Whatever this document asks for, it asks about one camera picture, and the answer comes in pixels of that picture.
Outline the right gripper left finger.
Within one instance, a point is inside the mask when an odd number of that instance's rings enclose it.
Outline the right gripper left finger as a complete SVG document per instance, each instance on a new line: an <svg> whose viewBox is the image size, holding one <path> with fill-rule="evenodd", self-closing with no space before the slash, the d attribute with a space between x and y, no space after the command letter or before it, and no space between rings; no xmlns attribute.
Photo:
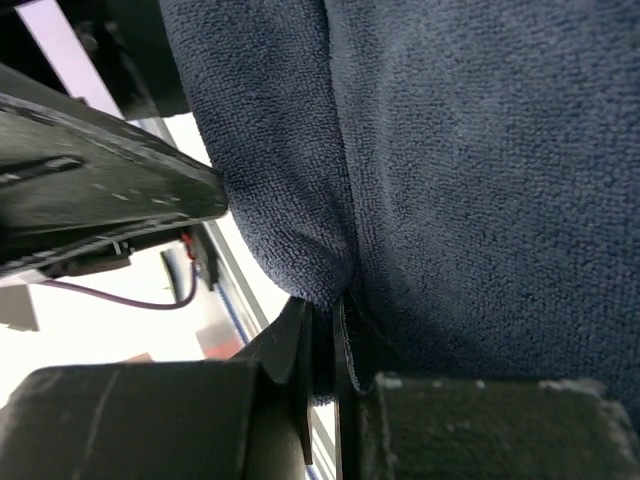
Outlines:
<svg viewBox="0 0 640 480"><path fill-rule="evenodd" d="M226 361L32 372L1 411L5 479L301 479L312 461L312 306Z"/></svg>

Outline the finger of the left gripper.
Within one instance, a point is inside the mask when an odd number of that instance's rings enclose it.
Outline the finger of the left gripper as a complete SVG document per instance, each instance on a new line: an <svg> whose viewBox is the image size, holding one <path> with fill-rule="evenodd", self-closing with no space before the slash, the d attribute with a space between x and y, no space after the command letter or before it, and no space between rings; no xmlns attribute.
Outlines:
<svg viewBox="0 0 640 480"><path fill-rule="evenodd" d="M2 274L216 219L227 205L211 167L2 67Z"/></svg>

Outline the dark navy blue towel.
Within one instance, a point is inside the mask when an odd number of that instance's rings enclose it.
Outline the dark navy blue towel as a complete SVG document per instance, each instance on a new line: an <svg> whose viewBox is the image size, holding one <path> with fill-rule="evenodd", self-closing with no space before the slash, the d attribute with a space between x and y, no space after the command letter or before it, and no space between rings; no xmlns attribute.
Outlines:
<svg viewBox="0 0 640 480"><path fill-rule="evenodd" d="M635 1L165 1L230 210L434 374L592 377L639 413Z"/></svg>

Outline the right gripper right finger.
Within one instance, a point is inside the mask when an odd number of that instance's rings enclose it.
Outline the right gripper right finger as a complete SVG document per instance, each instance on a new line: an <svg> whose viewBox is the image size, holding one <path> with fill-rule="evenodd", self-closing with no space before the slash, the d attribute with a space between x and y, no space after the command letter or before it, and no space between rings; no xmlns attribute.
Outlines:
<svg viewBox="0 0 640 480"><path fill-rule="evenodd" d="M341 479L635 479L639 441L589 379L421 376L350 296L333 312Z"/></svg>

